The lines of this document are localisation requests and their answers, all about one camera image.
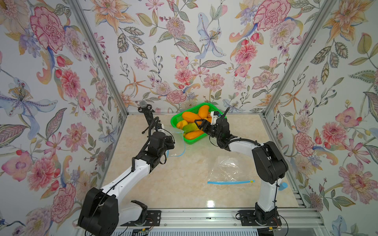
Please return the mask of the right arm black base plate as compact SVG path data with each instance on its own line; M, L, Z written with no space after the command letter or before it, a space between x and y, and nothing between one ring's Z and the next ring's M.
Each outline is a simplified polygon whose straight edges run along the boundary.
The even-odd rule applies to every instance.
M242 226L277 228L282 225L281 218L275 209L269 212L263 212L262 210L240 210L236 213L235 218L241 222Z

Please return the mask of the clear zip-top bag blue zipper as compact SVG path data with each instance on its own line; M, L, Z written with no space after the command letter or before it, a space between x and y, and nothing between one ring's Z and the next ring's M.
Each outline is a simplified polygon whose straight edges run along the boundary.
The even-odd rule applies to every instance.
M166 152L168 158L182 157L186 151L186 142L184 141L184 131L175 127L166 127L164 132L172 136L174 141L174 149Z

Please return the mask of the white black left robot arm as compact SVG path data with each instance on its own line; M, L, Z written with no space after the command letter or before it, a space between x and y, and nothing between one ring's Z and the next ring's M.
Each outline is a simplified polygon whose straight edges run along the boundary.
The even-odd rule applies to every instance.
M111 236L118 226L142 225L147 221L148 207L132 200L123 209L120 202L130 190L148 176L174 149L173 136L164 129L156 117L148 128L148 140L140 152L132 158L132 165L120 176L101 189L93 187L84 199L78 219L78 226L91 236Z

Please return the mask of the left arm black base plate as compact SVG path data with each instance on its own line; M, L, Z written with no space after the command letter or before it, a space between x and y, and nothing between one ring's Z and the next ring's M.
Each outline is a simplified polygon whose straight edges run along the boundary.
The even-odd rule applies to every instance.
M122 227L130 226L130 227L152 227L152 226L160 226L161 221L161 210L145 210L141 213L138 219L135 221L126 221L121 220L119 221Z

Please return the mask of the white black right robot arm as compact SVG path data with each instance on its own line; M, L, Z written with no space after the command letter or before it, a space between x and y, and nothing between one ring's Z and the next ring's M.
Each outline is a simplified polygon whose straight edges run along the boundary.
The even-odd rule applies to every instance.
M219 148L253 158L257 174L261 179L254 220L259 225L266 225L277 216L277 192L288 171L288 164L276 144L272 141L260 144L257 141L232 135L226 118L217 119L215 124L207 120L195 120L195 124L205 134L216 138Z

